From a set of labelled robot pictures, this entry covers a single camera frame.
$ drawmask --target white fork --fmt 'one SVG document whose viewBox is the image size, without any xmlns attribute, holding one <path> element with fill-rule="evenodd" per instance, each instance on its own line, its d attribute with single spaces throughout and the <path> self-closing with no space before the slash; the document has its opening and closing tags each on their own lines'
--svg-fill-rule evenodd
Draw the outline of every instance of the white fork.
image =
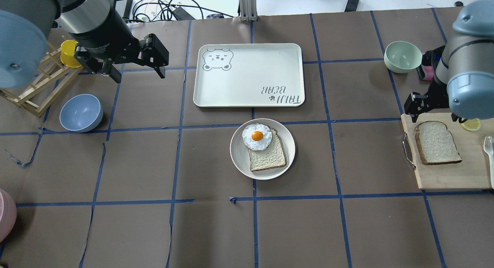
<svg viewBox="0 0 494 268">
<path fill-rule="evenodd" d="M 484 139 L 484 152 L 489 156 L 489 166 L 491 168 L 491 188 L 494 188 L 494 148 L 492 148 L 492 142 L 494 138 L 487 136 Z"/>
</svg>

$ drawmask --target bear drawing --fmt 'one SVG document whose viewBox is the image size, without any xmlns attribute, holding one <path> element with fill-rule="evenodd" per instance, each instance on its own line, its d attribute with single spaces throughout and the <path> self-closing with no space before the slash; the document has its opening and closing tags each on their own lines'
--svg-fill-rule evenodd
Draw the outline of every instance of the bear drawing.
<svg viewBox="0 0 494 268">
<path fill-rule="evenodd" d="M 205 71 L 210 71 L 213 68 L 221 68 L 223 70 L 229 70 L 232 66 L 230 64 L 233 58 L 233 52 L 224 49 L 207 50 L 203 53 Z"/>
</svg>

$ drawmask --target lemon slice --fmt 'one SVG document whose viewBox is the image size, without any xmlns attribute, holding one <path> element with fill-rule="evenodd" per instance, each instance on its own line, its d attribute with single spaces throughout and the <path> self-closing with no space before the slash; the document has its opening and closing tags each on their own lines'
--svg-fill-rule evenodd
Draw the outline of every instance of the lemon slice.
<svg viewBox="0 0 494 268">
<path fill-rule="evenodd" d="M 475 132 L 480 129 L 480 119 L 469 119 L 463 123 L 460 123 L 465 130 Z"/>
</svg>

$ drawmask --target egg white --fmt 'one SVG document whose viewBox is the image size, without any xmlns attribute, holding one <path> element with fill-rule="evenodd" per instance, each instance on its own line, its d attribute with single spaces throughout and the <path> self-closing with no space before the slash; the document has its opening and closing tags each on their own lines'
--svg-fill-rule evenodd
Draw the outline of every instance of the egg white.
<svg viewBox="0 0 494 268">
<path fill-rule="evenodd" d="M 263 138 L 259 141 L 252 139 L 252 133 L 255 131 L 260 131 L 263 134 Z M 245 145 L 252 150 L 265 150 L 271 143 L 273 139 L 273 134 L 269 127 L 264 124 L 254 123 L 250 124 L 242 132 L 242 138 L 244 139 Z"/>
</svg>

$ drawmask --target metal handle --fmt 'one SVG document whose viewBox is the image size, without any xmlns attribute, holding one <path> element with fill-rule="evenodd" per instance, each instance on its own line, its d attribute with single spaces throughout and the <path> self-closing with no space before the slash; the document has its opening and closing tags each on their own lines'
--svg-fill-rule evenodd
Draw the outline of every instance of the metal handle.
<svg viewBox="0 0 494 268">
<path fill-rule="evenodd" d="M 403 143 L 403 152 L 404 152 L 404 156 L 406 157 L 406 160 L 408 162 L 410 162 L 411 168 L 413 168 L 413 170 L 415 170 L 417 168 L 417 166 L 415 166 L 415 164 L 411 161 L 411 159 L 408 157 L 408 153 L 406 152 L 405 141 L 408 143 L 408 139 L 406 138 L 407 136 L 408 136 L 408 132 L 405 132 L 404 137 L 403 137 L 403 142 L 402 142 Z"/>
</svg>

